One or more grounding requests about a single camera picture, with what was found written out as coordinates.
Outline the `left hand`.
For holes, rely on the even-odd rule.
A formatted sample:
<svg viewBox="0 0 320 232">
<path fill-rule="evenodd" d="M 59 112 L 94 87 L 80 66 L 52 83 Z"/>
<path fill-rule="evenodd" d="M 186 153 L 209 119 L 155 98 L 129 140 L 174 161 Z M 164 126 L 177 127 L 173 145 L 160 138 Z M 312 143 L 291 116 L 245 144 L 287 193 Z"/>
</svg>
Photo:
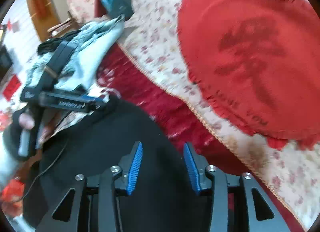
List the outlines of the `left hand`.
<svg viewBox="0 0 320 232">
<path fill-rule="evenodd" d="M 58 110 L 49 111 L 48 120 L 45 121 L 45 125 L 39 128 L 37 134 L 37 143 L 43 145 L 55 132 L 58 124 L 63 119 L 63 113 Z M 18 118 L 18 123 L 23 130 L 32 130 L 35 127 L 35 120 L 28 113 L 22 113 Z"/>
</svg>

